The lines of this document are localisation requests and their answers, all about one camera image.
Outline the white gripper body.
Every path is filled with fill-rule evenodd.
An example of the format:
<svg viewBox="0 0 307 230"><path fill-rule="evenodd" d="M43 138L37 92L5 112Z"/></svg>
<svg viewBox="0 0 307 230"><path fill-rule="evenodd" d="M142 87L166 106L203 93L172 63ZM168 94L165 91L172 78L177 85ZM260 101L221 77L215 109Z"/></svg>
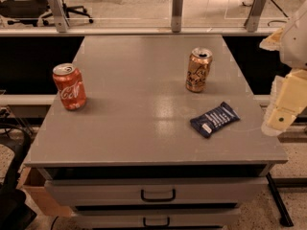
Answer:
<svg viewBox="0 0 307 230"><path fill-rule="evenodd" d="M284 27L280 42L280 60L291 68L307 69L307 1Z"/></svg>

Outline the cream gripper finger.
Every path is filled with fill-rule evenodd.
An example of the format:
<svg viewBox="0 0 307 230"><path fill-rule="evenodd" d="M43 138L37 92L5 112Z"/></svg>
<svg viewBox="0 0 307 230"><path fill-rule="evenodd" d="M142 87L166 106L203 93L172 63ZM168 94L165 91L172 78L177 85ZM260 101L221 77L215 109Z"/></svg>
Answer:
<svg viewBox="0 0 307 230"><path fill-rule="evenodd" d="M294 69L272 82L268 105L261 130L268 136L284 132L307 107L307 71Z"/></svg>
<svg viewBox="0 0 307 230"><path fill-rule="evenodd" d="M267 51L279 51L281 49L281 36L283 31L283 28L279 28L274 33L263 39L259 44L259 47Z"/></svg>

